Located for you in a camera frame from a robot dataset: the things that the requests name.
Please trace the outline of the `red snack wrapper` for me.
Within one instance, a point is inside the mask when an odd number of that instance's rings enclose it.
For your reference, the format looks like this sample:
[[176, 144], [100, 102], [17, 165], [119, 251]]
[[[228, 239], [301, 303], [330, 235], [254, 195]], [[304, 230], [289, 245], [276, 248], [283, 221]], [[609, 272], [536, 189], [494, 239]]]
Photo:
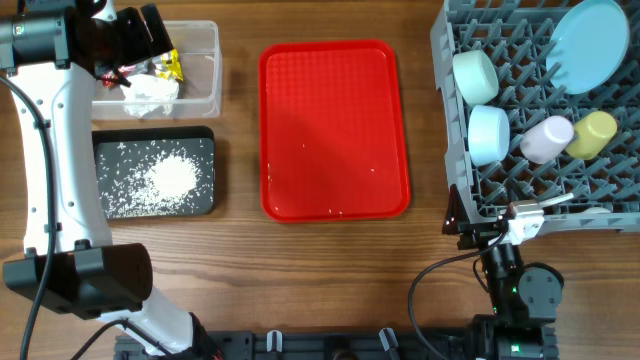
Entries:
[[105, 88], [112, 88], [116, 85], [130, 87], [130, 77], [139, 74], [146, 74], [149, 71], [149, 64], [141, 62], [134, 65], [121, 66], [116, 70], [110, 71], [100, 77], [100, 81]]

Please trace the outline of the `yellow snack wrapper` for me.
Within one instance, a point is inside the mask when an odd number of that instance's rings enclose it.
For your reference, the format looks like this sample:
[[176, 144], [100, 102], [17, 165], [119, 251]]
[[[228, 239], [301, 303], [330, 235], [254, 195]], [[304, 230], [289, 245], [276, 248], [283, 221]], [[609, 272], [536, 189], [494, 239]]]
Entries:
[[165, 52], [161, 55], [153, 57], [150, 65], [151, 73], [159, 78], [166, 80], [183, 81], [181, 63], [179, 61], [179, 53], [176, 49]]

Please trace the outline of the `white napkin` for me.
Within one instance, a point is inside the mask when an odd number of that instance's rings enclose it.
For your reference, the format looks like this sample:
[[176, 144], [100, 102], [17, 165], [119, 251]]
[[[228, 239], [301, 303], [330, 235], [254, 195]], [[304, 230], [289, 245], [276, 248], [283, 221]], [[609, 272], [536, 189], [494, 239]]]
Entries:
[[136, 118], [150, 114], [170, 115], [173, 102], [178, 99], [180, 84], [174, 79], [164, 79], [147, 74], [128, 78], [130, 87], [121, 87], [124, 94], [124, 110]]

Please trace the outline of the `light blue rice bowl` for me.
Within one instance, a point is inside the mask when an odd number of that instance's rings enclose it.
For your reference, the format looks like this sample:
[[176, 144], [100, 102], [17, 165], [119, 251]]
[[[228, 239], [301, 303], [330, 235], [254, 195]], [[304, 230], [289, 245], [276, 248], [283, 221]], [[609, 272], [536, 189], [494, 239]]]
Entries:
[[506, 158], [510, 145], [510, 125], [501, 108], [476, 105], [469, 117], [468, 147], [472, 163], [485, 166]]

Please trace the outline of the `white plastic cup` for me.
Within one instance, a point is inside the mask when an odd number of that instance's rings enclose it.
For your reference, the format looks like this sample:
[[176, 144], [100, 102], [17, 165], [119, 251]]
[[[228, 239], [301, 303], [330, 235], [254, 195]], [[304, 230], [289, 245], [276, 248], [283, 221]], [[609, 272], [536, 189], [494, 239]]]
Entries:
[[542, 165], [555, 159], [573, 138], [572, 123], [562, 116], [551, 116], [524, 133], [520, 150], [526, 159]]

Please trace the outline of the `mint green bowl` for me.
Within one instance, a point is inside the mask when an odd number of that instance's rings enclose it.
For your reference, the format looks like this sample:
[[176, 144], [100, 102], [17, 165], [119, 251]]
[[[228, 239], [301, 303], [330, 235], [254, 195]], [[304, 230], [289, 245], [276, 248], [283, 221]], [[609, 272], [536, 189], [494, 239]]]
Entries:
[[454, 55], [452, 68], [457, 88], [470, 106], [484, 105], [497, 96], [497, 73], [490, 58], [482, 50]]

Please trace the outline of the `yellow plastic cup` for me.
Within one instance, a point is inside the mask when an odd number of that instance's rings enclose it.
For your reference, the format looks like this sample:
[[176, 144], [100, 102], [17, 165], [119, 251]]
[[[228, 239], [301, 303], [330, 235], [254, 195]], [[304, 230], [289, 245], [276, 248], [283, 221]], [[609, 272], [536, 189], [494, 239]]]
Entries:
[[574, 125], [575, 139], [566, 147], [566, 152], [577, 159], [593, 159], [617, 130], [618, 124], [609, 113], [592, 112]]

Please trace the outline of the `light blue plate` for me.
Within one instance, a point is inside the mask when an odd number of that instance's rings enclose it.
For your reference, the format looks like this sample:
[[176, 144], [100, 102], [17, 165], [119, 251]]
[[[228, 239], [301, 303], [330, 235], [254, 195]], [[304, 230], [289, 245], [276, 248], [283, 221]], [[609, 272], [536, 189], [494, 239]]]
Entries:
[[570, 95], [582, 94], [602, 85], [622, 63], [630, 42], [629, 21], [613, 0], [585, 0], [561, 19], [551, 41], [546, 67], [559, 67], [551, 84]]

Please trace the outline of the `white plastic fork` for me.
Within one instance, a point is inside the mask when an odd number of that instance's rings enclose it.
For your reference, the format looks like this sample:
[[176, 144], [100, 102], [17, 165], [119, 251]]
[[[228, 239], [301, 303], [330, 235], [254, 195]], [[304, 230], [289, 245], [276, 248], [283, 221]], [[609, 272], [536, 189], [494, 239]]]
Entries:
[[570, 201], [575, 197], [573, 192], [569, 192], [567, 194], [559, 195], [553, 198], [549, 198], [539, 202], [539, 205], [542, 208], [551, 207], [557, 204], [561, 204], [566, 201]]

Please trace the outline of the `white plastic spoon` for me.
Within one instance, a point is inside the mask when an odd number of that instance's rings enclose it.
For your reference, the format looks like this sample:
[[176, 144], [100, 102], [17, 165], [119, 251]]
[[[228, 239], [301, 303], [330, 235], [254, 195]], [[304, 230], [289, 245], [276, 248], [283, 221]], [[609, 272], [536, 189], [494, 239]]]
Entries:
[[603, 207], [590, 207], [580, 212], [580, 214], [595, 215], [595, 214], [610, 214], [611, 210]]

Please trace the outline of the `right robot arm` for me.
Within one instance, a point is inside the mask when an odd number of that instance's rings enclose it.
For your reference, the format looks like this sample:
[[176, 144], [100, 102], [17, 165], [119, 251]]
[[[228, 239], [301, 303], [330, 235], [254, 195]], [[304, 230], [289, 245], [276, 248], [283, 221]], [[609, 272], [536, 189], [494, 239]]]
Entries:
[[460, 250], [472, 250], [482, 265], [491, 315], [476, 315], [451, 350], [455, 359], [556, 359], [554, 329], [564, 278], [544, 263], [523, 262], [519, 246], [537, 236], [544, 209], [569, 200], [561, 195], [546, 201], [518, 200], [493, 222], [470, 222], [460, 193], [449, 188], [442, 232], [460, 237]]

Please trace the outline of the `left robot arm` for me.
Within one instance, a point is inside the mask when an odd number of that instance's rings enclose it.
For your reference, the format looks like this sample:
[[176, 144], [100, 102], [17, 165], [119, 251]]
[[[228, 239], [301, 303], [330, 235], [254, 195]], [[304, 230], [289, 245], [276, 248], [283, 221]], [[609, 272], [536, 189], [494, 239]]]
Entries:
[[152, 4], [22, 1], [1, 20], [1, 81], [18, 112], [28, 190], [24, 256], [3, 280], [32, 303], [22, 348], [41, 309], [119, 328], [160, 359], [219, 359], [199, 319], [153, 285], [139, 244], [116, 245], [99, 199], [91, 114], [97, 82], [172, 49]]

